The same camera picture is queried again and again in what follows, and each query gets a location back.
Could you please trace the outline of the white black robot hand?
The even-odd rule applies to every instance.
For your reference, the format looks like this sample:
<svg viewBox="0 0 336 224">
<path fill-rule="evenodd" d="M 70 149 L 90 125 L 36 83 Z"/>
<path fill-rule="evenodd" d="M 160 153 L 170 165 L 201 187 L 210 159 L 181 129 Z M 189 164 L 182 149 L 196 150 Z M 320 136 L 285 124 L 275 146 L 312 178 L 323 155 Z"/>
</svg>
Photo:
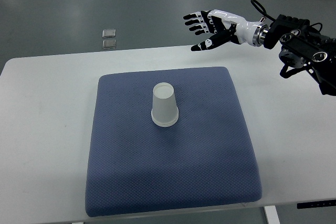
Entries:
<svg viewBox="0 0 336 224">
<path fill-rule="evenodd" d="M 239 15 L 217 9 L 197 11 L 185 15 L 183 19 L 187 20 L 186 26 L 195 25 L 189 28 L 195 35 L 214 34 L 205 41 L 193 45 L 191 51 L 211 50 L 230 42 L 232 38 L 238 44 L 261 46 L 268 31 L 268 25 L 263 22 L 249 22 Z"/>
</svg>

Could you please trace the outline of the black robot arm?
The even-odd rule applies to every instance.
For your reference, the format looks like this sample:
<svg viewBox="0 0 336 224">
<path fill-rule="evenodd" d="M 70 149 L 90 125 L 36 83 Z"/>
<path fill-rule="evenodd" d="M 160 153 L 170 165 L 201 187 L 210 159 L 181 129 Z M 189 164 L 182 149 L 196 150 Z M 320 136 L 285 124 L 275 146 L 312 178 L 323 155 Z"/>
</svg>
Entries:
<svg viewBox="0 0 336 224">
<path fill-rule="evenodd" d="M 183 18 L 196 35 L 211 34 L 193 45 L 192 51 L 211 50 L 227 42 L 266 49 L 281 43 L 279 59 L 283 62 L 280 71 L 283 78 L 306 71 L 323 95 L 335 95 L 335 39 L 322 35 L 309 20 L 279 15 L 267 25 L 262 20 L 249 22 L 222 10 L 194 12 Z"/>
</svg>

